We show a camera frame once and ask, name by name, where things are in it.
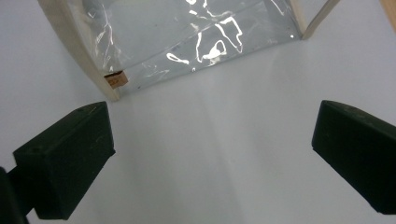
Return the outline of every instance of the white table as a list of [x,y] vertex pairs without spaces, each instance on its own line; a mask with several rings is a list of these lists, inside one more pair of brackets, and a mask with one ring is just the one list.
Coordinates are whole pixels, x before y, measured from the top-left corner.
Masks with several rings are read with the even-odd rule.
[[[12,151],[105,97],[37,2],[0,1],[0,27],[0,165],[9,171]],[[345,0],[308,41],[108,103],[117,154],[66,223],[396,223],[310,146],[324,99],[396,125],[395,37],[377,1]]]

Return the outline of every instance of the clear plastic film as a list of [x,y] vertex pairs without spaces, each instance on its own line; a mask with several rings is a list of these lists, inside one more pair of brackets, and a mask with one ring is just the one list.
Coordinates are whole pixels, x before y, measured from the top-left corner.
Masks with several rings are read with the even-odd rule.
[[104,75],[140,89],[251,51],[299,40],[288,0],[68,0]]

